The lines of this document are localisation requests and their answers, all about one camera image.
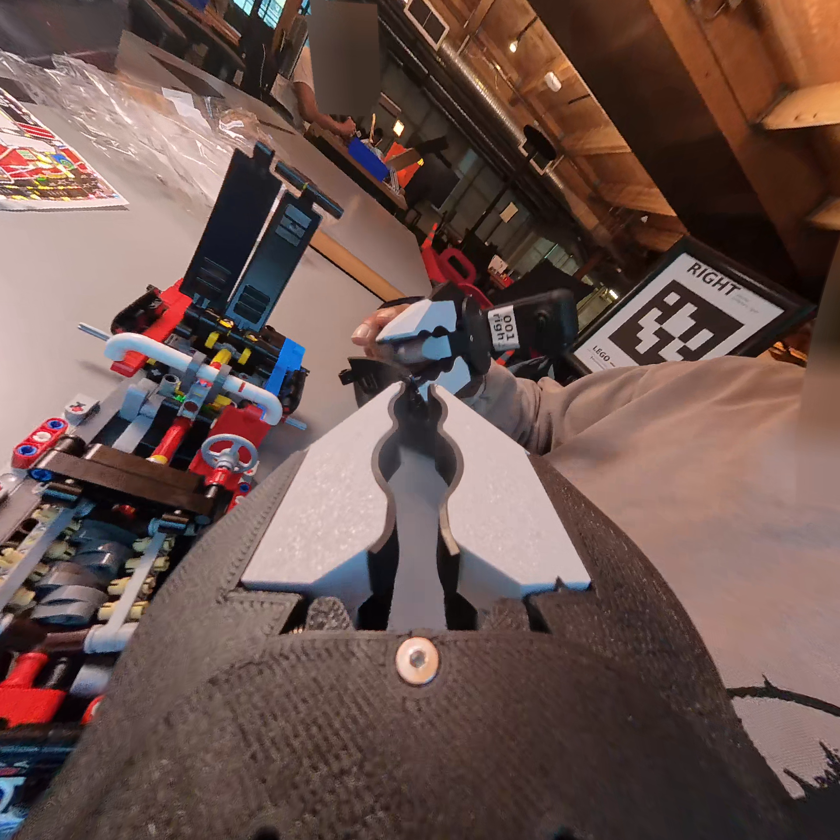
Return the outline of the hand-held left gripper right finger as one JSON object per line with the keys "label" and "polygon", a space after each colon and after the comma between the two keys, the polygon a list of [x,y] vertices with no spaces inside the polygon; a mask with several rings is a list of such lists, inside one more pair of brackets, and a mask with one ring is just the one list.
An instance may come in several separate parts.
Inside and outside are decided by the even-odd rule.
{"label": "hand-held left gripper right finger", "polygon": [[467,601],[520,601],[564,587],[585,591],[591,576],[527,451],[444,388],[438,432],[455,472],[440,513],[458,561],[457,592]]}

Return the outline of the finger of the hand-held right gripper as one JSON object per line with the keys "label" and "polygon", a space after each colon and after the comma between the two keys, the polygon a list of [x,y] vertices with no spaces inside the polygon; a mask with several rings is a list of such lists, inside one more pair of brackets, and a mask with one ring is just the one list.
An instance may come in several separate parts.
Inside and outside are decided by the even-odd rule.
{"label": "finger of the hand-held right gripper", "polygon": [[460,356],[450,356],[441,360],[426,360],[420,366],[420,396],[429,397],[432,385],[442,387],[456,395],[468,385],[477,381],[477,373]]}
{"label": "finger of the hand-held right gripper", "polygon": [[449,346],[456,330],[458,311],[451,300],[423,299],[410,305],[391,320],[377,335],[380,345],[403,346],[419,342],[421,346]]}

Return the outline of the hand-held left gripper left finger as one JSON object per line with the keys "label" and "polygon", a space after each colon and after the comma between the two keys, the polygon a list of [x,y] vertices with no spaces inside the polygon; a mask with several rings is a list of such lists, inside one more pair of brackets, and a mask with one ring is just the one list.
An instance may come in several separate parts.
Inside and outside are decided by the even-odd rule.
{"label": "hand-held left gripper left finger", "polygon": [[369,555],[395,523],[379,457],[403,393],[387,386],[308,448],[240,578],[246,590],[333,596],[349,613],[372,595]]}

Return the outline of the lego race car model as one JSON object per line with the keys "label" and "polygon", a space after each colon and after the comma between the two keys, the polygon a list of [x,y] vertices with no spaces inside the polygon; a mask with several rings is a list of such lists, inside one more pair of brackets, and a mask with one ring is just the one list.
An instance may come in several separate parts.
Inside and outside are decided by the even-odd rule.
{"label": "lego race car model", "polygon": [[171,567],[255,487],[293,418],[304,347],[269,325],[324,214],[343,209],[257,142],[235,150],[181,279],[108,332],[121,385],[78,395],[2,476],[2,838],[13,838],[98,713]]}

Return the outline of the person's right forearm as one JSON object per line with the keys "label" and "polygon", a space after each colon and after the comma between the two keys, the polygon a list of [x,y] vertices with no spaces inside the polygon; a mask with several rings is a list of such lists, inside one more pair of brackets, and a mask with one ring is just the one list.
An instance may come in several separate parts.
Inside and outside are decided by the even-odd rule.
{"label": "person's right forearm", "polygon": [[613,449],[600,424],[634,399],[642,374],[602,371],[561,385],[549,377],[517,377],[493,364],[458,398],[532,455],[597,458]]}

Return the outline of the person's right hand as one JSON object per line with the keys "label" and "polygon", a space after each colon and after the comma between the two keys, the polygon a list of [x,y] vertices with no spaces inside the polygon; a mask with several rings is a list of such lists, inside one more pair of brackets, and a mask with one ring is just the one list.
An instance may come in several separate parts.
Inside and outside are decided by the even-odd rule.
{"label": "person's right hand", "polygon": [[378,343],[377,339],[382,330],[409,307],[409,303],[402,303],[375,310],[353,331],[351,336],[353,345],[369,359],[392,361],[394,359],[393,347]]}

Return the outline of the red chairs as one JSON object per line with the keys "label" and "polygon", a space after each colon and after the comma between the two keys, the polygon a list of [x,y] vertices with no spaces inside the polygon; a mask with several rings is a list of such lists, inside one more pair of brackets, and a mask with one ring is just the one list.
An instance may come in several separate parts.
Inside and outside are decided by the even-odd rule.
{"label": "red chairs", "polygon": [[456,247],[435,249],[439,224],[435,223],[421,245],[421,257],[430,282],[434,287],[445,283],[455,285],[468,298],[472,298],[482,310],[492,306],[487,295],[476,286],[477,270],[471,261]]}

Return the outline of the framed black white marker sign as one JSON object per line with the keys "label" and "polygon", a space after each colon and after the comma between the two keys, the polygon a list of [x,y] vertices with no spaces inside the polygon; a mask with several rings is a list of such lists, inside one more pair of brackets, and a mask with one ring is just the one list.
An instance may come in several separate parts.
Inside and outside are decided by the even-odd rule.
{"label": "framed black white marker sign", "polygon": [[757,358],[816,305],[685,236],[581,332],[563,359],[576,376],[669,361]]}

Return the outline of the blue crate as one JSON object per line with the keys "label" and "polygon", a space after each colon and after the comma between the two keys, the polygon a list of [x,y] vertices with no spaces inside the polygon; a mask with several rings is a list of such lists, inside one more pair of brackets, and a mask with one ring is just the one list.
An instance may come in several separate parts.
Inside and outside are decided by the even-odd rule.
{"label": "blue crate", "polygon": [[353,137],[348,143],[347,152],[350,158],[378,182],[388,181],[391,170],[381,157],[368,144],[358,137]]}

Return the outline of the clear plastic bags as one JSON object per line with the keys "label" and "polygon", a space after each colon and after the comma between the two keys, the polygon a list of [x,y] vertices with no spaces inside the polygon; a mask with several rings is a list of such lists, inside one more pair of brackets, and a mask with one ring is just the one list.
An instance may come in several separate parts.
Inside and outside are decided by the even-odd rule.
{"label": "clear plastic bags", "polygon": [[71,123],[99,152],[142,170],[195,204],[210,207],[236,150],[274,139],[248,110],[223,100],[112,76],[78,58],[54,56],[43,68],[2,51],[2,77],[19,83],[34,104]]}

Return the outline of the colourful sticker sheet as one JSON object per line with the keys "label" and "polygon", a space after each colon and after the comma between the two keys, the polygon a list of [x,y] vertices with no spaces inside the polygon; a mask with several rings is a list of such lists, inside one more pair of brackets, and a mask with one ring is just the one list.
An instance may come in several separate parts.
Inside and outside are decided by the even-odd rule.
{"label": "colourful sticker sheet", "polygon": [[41,212],[128,204],[74,148],[2,87],[2,210]]}

